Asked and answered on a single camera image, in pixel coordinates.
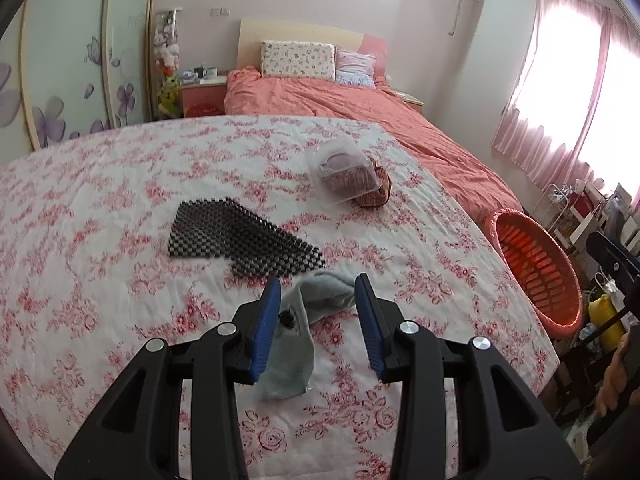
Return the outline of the grey sock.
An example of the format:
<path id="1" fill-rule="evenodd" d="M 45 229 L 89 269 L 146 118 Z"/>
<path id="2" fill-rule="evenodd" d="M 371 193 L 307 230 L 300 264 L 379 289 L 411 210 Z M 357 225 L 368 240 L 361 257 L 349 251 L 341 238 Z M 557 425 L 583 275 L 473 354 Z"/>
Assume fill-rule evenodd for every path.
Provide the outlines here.
<path id="1" fill-rule="evenodd" d="M 301 396 L 314 372 L 311 325 L 355 303 L 355 279 L 319 271 L 300 280 L 283 297 L 265 371 L 256 385 L 262 401 Z"/>

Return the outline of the black mesh mat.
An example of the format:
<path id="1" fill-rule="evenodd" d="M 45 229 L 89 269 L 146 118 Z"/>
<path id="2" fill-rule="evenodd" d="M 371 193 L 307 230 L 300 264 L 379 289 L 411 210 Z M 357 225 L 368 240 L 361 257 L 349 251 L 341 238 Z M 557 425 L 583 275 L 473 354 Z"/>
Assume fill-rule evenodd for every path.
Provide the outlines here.
<path id="1" fill-rule="evenodd" d="M 168 240 L 172 258 L 221 258 L 241 280 L 289 278 L 326 265 L 320 249 L 231 198 L 179 205 Z"/>

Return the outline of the red knit cloth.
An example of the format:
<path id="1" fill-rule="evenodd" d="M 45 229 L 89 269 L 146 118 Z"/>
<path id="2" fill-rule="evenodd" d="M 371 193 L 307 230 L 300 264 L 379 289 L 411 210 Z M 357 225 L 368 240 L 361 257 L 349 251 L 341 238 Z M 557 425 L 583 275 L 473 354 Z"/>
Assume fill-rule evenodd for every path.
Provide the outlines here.
<path id="1" fill-rule="evenodd" d="M 376 209 L 383 207 L 390 200 L 390 193 L 392 192 L 392 180 L 390 180 L 390 176 L 386 170 L 377 162 L 373 164 L 373 169 L 380 181 L 378 189 L 358 196 L 352 200 L 355 205 L 364 209 Z"/>

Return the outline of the clear plastic food box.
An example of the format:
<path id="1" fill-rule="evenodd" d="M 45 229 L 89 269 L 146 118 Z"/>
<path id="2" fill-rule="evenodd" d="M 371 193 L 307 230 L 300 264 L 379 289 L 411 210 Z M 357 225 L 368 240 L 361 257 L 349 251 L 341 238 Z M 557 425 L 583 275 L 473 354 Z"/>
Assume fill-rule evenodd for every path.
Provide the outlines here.
<path id="1" fill-rule="evenodd" d="M 348 136 L 306 148 L 305 159 L 314 192 L 326 206 L 354 200 L 382 185 L 372 160 Z"/>

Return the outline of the red plastic laundry basket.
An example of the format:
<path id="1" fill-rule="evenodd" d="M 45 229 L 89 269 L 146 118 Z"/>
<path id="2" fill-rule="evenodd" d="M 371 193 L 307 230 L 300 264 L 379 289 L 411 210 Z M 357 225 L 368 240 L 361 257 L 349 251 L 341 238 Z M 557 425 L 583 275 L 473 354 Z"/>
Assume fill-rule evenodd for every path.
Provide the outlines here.
<path id="1" fill-rule="evenodd" d="M 534 219 L 500 209 L 483 231 L 532 303 L 551 338 L 570 339 L 582 327 L 582 290 L 570 259 Z"/>

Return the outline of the right bedside table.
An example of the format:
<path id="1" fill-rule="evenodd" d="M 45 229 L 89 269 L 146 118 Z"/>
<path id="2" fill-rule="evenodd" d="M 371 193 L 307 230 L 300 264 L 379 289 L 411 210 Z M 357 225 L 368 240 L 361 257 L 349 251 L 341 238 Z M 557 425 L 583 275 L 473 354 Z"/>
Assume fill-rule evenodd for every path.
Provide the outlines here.
<path id="1" fill-rule="evenodd" d="M 408 107 L 411 107 L 417 113 L 421 114 L 423 112 L 424 103 L 415 96 L 396 89 L 394 89 L 394 93 L 397 94 L 408 105 Z"/>

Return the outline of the yellow bottle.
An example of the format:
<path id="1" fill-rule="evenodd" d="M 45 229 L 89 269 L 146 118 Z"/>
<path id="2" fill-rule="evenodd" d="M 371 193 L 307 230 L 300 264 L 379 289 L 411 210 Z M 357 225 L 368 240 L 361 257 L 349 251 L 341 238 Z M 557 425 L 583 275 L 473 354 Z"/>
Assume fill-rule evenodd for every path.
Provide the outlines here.
<path id="1" fill-rule="evenodd" d="M 590 322 L 597 328 L 608 322 L 617 311 L 608 295 L 601 295 L 590 302 L 588 307 Z M 599 336 L 600 347 L 604 353 L 615 351 L 620 340 L 625 335 L 625 329 L 621 322 L 616 322 Z"/>

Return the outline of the pink bedside table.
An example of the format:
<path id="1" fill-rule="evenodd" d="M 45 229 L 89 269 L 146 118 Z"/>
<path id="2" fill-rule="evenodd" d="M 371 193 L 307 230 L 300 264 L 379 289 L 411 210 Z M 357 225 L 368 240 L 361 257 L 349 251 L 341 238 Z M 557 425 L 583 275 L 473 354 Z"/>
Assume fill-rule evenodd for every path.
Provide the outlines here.
<path id="1" fill-rule="evenodd" d="M 183 84 L 181 86 L 183 116 L 191 118 L 223 115 L 226 94 L 226 76 Z"/>

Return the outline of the black chair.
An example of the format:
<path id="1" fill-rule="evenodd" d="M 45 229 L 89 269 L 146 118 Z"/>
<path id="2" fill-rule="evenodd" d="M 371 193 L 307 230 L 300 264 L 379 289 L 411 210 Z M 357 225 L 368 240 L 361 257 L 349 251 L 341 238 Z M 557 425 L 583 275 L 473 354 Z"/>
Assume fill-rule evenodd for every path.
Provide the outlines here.
<path id="1" fill-rule="evenodd" d="M 639 323 L 639 258 L 601 232 L 588 235 L 586 249 L 605 278 L 602 292 L 610 296 L 617 313 L 601 328 L 588 316 L 574 346 L 561 356 L 560 374 L 554 378 L 559 417 L 585 408 L 596 395 L 605 364 L 614 353 L 602 351 L 599 336 L 616 322 L 622 323 L 625 333 Z"/>

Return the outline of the pink striped pillow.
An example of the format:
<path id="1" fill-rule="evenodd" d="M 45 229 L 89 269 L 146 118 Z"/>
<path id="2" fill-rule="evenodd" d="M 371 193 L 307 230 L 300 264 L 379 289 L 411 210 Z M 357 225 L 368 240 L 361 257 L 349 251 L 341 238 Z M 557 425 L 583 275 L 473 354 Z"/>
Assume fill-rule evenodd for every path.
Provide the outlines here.
<path id="1" fill-rule="evenodd" d="M 376 57 L 372 54 L 335 49 L 335 81 L 346 86 L 374 88 Z"/>

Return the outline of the floral white pillow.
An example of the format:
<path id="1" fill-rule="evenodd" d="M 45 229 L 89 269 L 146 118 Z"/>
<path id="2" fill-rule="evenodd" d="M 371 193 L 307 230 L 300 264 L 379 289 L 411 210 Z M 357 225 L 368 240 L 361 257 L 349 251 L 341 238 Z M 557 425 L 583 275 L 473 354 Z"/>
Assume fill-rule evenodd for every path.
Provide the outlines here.
<path id="1" fill-rule="evenodd" d="M 312 41 L 266 40 L 260 71 L 267 77 L 335 80 L 335 47 Z"/>

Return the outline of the pink curtain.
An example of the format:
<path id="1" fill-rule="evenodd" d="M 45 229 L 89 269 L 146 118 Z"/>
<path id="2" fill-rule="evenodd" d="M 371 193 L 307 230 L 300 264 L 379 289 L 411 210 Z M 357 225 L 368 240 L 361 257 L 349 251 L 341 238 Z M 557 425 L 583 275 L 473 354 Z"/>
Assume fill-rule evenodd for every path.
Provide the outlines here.
<path id="1" fill-rule="evenodd" d="M 492 141 L 537 185 L 621 186 L 639 197 L 639 35 L 593 0 L 537 0 Z"/>

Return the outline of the stuffed toy column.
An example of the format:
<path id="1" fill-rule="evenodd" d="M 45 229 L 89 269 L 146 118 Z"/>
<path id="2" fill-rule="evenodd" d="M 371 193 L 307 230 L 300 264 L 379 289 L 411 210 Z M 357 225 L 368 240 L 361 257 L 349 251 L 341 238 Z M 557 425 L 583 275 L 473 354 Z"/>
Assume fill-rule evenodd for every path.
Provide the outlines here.
<path id="1" fill-rule="evenodd" d="M 158 120 L 181 116 L 179 9 L 155 15 L 153 40 L 153 94 Z"/>

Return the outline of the glass sliding wardrobe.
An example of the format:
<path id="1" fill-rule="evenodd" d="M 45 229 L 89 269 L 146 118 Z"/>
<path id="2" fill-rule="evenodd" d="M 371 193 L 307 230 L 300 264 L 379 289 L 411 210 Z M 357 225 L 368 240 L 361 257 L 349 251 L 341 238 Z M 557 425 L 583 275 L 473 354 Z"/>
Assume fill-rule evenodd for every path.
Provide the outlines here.
<path id="1" fill-rule="evenodd" d="M 22 0 L 1 26 L 1 160 L 151 118 L 152 0 Z"/>

